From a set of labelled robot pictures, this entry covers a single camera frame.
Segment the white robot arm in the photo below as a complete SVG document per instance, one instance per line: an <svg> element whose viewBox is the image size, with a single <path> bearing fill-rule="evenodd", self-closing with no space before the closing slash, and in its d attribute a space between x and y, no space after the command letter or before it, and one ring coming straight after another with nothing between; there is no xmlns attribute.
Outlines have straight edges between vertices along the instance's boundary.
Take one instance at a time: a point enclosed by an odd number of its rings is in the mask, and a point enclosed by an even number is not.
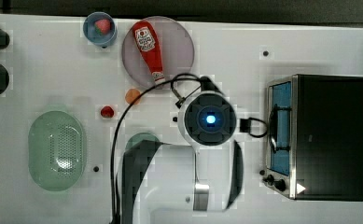
<svg viewBox="0 0 363 224"><path fill-rule="evenodd" d="M128 140L119 166L111 167L110 224L150 224L161 209L223 212L240 194L244 159L234 107L209 77L180 74L167 84L173 89L179 81L195 81L200 90L176 103L187 143L165 143L153 133Z"/></svg>

